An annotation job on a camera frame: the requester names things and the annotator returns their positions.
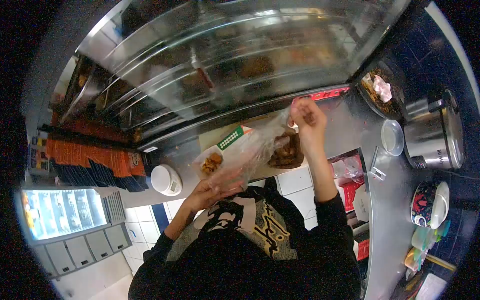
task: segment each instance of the bowl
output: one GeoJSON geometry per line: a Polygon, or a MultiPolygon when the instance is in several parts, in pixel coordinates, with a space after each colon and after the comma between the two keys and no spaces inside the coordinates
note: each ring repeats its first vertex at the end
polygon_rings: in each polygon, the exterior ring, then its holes
{"type": "Polygon", "coordinates": [[[382,131],[382,145],[385,151],[393,156],[402,154],[405,142],[402,127],[394,120],[385,120],[382,131]]]}

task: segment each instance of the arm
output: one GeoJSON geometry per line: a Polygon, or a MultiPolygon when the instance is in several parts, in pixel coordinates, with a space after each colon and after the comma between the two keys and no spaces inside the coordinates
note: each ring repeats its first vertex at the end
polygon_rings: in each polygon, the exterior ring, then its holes
{"type": "Polygon", "coordinates": [[[290,125],[292,121],[298,124],[300,144],[315,189],[318,226],[309,232],[308,249],[311,261],[322,268],[322,272],[313,270],[312,285],[331,298],[359,296],[360,272],[353,252],[353,232],[347,225],[345,209],[324,151],[326,116],[310,99],[299,99],[292,104],[290,116],[290,125]]]}
{"type": "Polygon", "coordinates": [[[300,145],[307,158],[315,188],[315,200],[323,203],[338,193],[325,155],[327,119],[315,102],[299,99],[291,108],[289,123],[299,127],[300,145]]]}
{"type": "MultiPolygon", "coordinates": [[[[225,176],[225,180],[235,178],[239,171],[225,176]]],[[[243,181],[240,180],[223,189],[212,189],[207,180],[198,183],[190,196],[183,201],[171,223],[156,241],[155,246],[143,253],[144,264],[140,266],[132,280],[128,293],[129,299],[152,298],[152,291],[155,291],[156,287],[165,280],[165,269],[168,266],[166,259],[173,243],[193,221],[196,213],[211,207],[222,198],[241,192],[242,184],[243,181]]]]}

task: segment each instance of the cable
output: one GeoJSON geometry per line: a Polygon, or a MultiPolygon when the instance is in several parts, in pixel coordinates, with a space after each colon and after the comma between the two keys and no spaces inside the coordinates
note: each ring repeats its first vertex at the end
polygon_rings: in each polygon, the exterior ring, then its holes
{"type": "Polygon", "coordinates": [[[450,174],[456,175],[456,176],[461,177],[461,178],[467,178],[467,179],[472,179],[472,180],[480,180],[480,178],[460,175],[460,174],[452,172],[452,171],[447,171],[447,170],[442,170],[442,169],[439,169],[439,171],[442,171],[442,172],[445,172],[445,173],[450,173],[450,174]]]}

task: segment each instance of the green sticker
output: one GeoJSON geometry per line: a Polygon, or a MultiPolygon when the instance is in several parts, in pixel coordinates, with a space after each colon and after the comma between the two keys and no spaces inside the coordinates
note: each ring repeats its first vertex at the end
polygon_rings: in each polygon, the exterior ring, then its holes
{"type": "Polygon", "coordinates": [[[220,150],[225,150],[228,146],[230,146],[234,141],[240,138],[243,135],[243,128],[241,126],[235,128],[226,138],[224,138],[221,142],[216,144],[220,150]]]}

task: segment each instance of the fridge door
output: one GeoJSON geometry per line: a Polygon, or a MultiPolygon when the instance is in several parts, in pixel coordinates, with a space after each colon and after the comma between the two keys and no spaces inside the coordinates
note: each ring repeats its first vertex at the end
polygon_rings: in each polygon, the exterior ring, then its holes
{"type": "Polygon", "coordinates": [[[112,245],[112,250],[114,252],[121,251],[128,246],[121,225],[109,227],[105,229],[105,233],[107,234],[108,241],[110,242],[110,245],[112,245]]]}
{"type": "Polygon", "coordinates": [[[59,237],[107,223],[93,189],[23,190],[22,208],[33,240],[59,237]]]}
{"type": "Polygon", "coordinates": [[[83,236],[66,240],[65,244],[77,268],[93,263],[93,257],[83,236]]]}
{"type": "Polygon", "coordinates": [[[70,256],[63,241],[46,245],[47,251],[52,259],[53,265],[57,269],[59,275],[75,270],[70,256]]]}
{"type": "Polygon", "coordinates": [[[47,250],[45,249],[44,245],[34,247],[36,256],[40,260],[43,268],[45,269],[45,272],[48,277],[56,276],[57,271],[55,271],[55,268],[53,267],[52,262],[50,261],[50,258],[48,257],[47,250]]]}
{"type": "Polygon", "coordinates": [[[113,254],[103,230],[85,235],[95,260],[99,261],[113,254]]]}

